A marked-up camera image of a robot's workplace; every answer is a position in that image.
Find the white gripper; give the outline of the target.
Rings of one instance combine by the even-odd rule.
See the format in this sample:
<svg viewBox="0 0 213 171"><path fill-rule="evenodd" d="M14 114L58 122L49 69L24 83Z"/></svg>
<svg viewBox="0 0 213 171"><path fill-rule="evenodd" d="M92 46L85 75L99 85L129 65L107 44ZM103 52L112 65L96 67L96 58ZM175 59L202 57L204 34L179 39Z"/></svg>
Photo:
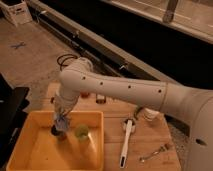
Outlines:
<svg viewBox="0 0 213 171"><path fill-rule="evenodd" d="M76 99L64 99L60 96L54 97L54 117L58 118L60 115L64 115L73 110L76 105Z"/></svg>

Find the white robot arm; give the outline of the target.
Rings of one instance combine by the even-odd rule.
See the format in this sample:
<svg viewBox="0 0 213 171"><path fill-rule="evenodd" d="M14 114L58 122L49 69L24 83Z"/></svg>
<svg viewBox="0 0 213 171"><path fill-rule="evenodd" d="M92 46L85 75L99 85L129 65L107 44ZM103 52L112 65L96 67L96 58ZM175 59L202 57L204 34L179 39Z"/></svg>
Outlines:
<svg viewBox="0 0 213 171"><path fill-rule="evenodd" d="M161 81L97 74L92 62L80 57L59 74L54 125L68 130L67 113L82 92L97 93L167 114L190 127L184 171L213 171L213 90Z"/></svg>

